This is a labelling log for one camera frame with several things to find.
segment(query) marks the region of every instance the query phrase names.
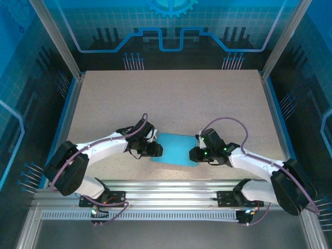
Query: metal pillar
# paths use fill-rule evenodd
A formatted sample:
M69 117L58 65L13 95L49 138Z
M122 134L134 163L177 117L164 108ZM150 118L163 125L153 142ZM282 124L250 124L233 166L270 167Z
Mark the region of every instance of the metal pillar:
M295 10L293 11L292 16L290 17L288 24L286 25L284 31L282 32L278 42L276 43L273 51L271 52L270 57L268 58L263 71L262 71L262 78L263 80L269 77L271 71L273 70L274 66L276 65L279 57L281 56L282 52L284 51L286 45L288 44L291 37L294 35L295 29L299 25L302 17L306 13L310 3L312 0L302 0Z
M35 9L39 19L43 23L47 33L51 37L55 46L57 47L64 62L67 64L69 70L75 79L80 79L81 71L75 62L75 59L70 52L65 40L63 39L56 23L54 22L50 12L48 11L43 0L30 0L31 5Z

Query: metal frame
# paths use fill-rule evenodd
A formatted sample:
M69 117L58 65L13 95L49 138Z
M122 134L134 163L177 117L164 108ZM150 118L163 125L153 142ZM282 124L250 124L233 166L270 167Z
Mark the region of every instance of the metal frame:
M71 55L60 31L56 27L48 9L42 0L30 0L35 8L39 18L45 26L47 32L58 48L61 56L70 68L72 74L76 79L81 78L81 72ZM293 35L295 28L306 12L311 0L303 0L294 11L286 29L282 33L277 42L276 47L268 59L263 73L262 85L267 96L272 117L275 123L275 128L280 139L281 147L285 158L290 157L290 152L287 148L285 135L282 131L280 119L278 117L277 109L274 105L271 89L267 83L267 78L283 52L286 44ZM59 136L54 139L53 149L66 139L71 120L74 114L74 109L77 103L80 84L75 88L75 91L69 96L71 98L67 107L67 118L64 124L60 124L58 129ZM158 182L135 182L135 181L107 181L106 184L113 190L124 190L127 192L127 200L130 201L129 211L179 211L194 213L199 212L226 212L228 208L218 208L217 202L213 201L215 192L220 190L232 190L239 182L236 181L158 181ZM45 212L83 212L82 208L77 206L78 199L71 195L64 197L58 193L50 192L46 189L39 190L32 202L32 206L26 218L21 237L17 248L32 248L35 242L40 221L47 218ZM278 205L272 206L272 210L280 210ZM320 228L317 216L308 211L302 212L302 219L305 230L307 232L308 240L312 248L328 248L323 232Z

